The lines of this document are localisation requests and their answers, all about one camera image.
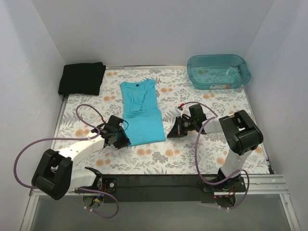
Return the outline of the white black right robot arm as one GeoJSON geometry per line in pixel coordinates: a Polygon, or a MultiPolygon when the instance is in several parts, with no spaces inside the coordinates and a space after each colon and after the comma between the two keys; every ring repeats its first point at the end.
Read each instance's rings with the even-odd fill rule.
{"type": "Polygon", "coordinates": [[[197,173],[201,181],[210,186],[218,186],[223,191],[231,190],[239,181],[243,165],[248,156],[264,140],[263,134],[245,110],[240,110],[232,115],[223,117],[214,114],[207,118],[203,112],[203,107],[208,106],[198,102],[182,103],[178,109],[190,104],[190,115],[182,114],[176,117],[175,124],[168,133],[168,138],[181,138],[188,135],[189,131],[198,132],[195,148],[194,160],[197,173]],[[219,168],[217,176],[211,181],[206,180],[199,169],[197,158],[197,147],[201,135],[223,133],[229,152],[222,167],[219,168]]]}

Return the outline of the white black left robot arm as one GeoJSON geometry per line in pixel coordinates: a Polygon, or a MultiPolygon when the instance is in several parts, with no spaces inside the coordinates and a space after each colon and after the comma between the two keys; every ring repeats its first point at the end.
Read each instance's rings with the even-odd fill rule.
{"type": "Polygon", "coordinates": [[[46,150],[32,178],[32,186],[55,200],[61,199],[68,191],[81,188],[98,192],[103,185],[100,171],[85,167],[75,167],[85,158],[107,146],[117,149],[130,145],[123,125],[127,121],[117,116],[110,116],[106,123],[100,124],[84,140],[77,141],[69,147],[55,151],[46,150]]]}

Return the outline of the turquoise t-shirt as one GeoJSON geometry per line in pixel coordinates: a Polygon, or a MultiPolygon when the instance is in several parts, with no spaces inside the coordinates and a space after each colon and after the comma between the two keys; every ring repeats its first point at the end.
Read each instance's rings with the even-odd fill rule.
{"type": "Polygon", "coordinates": [[[123,119],[130,146],[162,142],[166,140],[162,113],[158,107],[156,82],[122,82],[123,119]]]}

